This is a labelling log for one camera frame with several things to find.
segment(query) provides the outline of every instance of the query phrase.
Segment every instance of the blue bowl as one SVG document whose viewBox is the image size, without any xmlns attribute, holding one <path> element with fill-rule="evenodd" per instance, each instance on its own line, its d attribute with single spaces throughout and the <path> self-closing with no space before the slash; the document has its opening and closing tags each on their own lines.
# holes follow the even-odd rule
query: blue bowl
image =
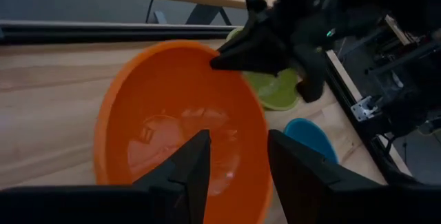
<svg viewBox="0 0 441 224">
<path fill-rule="evenodd" d="M 298 118 L 290 121 L 283 133 L 295 141 L 338 163 L 337 154 L 326 134 L 312 121 Z"/>
</svg>

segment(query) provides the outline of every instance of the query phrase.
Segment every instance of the cable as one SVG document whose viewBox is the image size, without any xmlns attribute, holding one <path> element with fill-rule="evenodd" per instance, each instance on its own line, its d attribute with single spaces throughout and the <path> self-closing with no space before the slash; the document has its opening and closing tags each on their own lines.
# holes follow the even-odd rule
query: cable
<svg viewBox="0 0 441 224">
<path fill-rule="evenodd" d="M 147 9 L 147 17 L 145 18 L 145 22 L 149 23 L 150 12 L 152 10 L 153 0 L 150 0 L 149 8 Z"/>
<path fill-rule="evenodd" d="M 342 52 L 343 46 L 345 46 L 346 38 L 343 40 L 342 45 L 340 46 L 340 50 L 338 51 L 337 58 L 340 58 L 340 53 Z"/>
<path fill-rule="evenodd" d="M 402 147 L 404 148 L 404 163 L 407 166 L 407 137 L 404 138 L 404 143 L 402 144 Z"/>
<path fill-rule="evenodd" d="M 404 35 L 411 43 L 415 42 L 415 39 L 408 32 L 404 32 Z"/>
<path fill-rule="evenodd" d="M 434 136 L 435 139 L 438 141 L 438 143 L 441 144 L 441 141 L 440 141 L 440 139 L 438 138 L 438 136 L 436 136 L 436 135 L 433 135 L 433 136 Z"/>
<path fill-rule="evenodd" d="M 384 134 L 379 134 L 379 135 L 387 140 L 387 146 L 386 146 L 386 150 L 384 152 L 386 154 L 389 154 L 391 152 L 391 149 L 392 149 L 392 143 L 397 139 L 397 137 L 395 136 L 392 139 L 389 139 Z"/>
</svg>

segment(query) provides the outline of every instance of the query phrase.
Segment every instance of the bowl rim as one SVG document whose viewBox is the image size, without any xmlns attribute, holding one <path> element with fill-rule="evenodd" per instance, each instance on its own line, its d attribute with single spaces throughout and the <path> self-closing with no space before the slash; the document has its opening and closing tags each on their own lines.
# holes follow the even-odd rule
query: bowl rim
<svg viewBox="0 0 441 224">
<path fill-rule="evenodd" d="M 194 48 L 198 50 L 202 50 L 203 52 L 209 53 L 216 57 L 219 55 L 217 50 L 210 48 L 207 45 L 199 43 L 197 41 L 188 41 L 188 40 L 175 40 L 175 41 L 162 41 L 157 44 L 151 45 L 148 48 L 144 49 L 141 53 L 137 54 L 132 60 L 127 62 L 123 68 L 118 72 L 115 76 L 113 82 L 110 84 L 110 87 L 107 89 L 107 92 L 104 95 L 103 102 L 101 104 L 98 117 L 96 119 L 96 124 L 94 127 L 94 147 L 93 147 L 93 157 L 94 157 L 94 173 L 96 178 L 97 185 L 108 185 L 110 184 L 107 177 L 107 168 L 106 168 L 106 138 L 107 138 L 107 125 L 109 121 L 109 117 L 111 114 L 113 103 L 116 99 L 116 96 L 121 89 L 121 86 L 124 84 L 125 80 L 128 78 L 130 73 L 144 60 L 149 59 L 153 55 L 162 52 L 164 50 L 175 49 L 175 48 Z M 243 83 L 247 86 L 248 94 L 252 96 L 254 100 L 254 104 L 259 109 L 260 114 L 263 118 L 263 125 L 268 133 L 268 124 L 265 119 L 265 113 L 260 106 L 260 102 L 258 97 L 254 94 L 251 86 L 248 84 L 244 78 L 240 77 Z M 271 204 L 272 199 L 272 176 L 271 172 L 269 172 L 268 182 L 267 182 L 267 192 L 265 196 L 265 202 L 263 204 L 263 208 L 260 211 L 260 215 L 258 217 L 257 223 L 263 223 L 266 217 L 267 211 L 269 211 L 269 206 Z"/>
</svg>

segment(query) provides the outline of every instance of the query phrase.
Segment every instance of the green plate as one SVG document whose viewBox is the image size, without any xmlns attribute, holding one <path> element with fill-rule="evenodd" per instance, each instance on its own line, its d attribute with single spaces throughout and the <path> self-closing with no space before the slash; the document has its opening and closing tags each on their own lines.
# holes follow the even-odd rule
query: green plate
<svg viewBox="0 0 441 224">
<path fill-rule="evenodd" d="M 230 40 L 242 29 L 236 28 L 227 37 Z M 297 74 L 293 69 L 286 69 L 275 77 L 270 74 L 243 72 L 250 86 L 254 89 L 260 103 L 270 110 L 290 110 L 297 103 Z"/>
</svg>

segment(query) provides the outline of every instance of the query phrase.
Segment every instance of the orange bowl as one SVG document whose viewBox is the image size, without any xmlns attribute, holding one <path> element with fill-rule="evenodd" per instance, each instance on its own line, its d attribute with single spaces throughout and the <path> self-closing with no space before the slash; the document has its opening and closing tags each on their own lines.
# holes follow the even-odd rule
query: orange bowl
<svg viewBox="0 0 441 224">
<path fill-rule="evenodd" d="M 239 72 L 215 71 L 218 52 L 193 41 L 154 45 L 118 73 L 94 138 L 98 184 L 131 184 L 199 130 L 212 138 L 205 223 L 262 223 L 271 199 L 267 125 Z"/>
</svg>

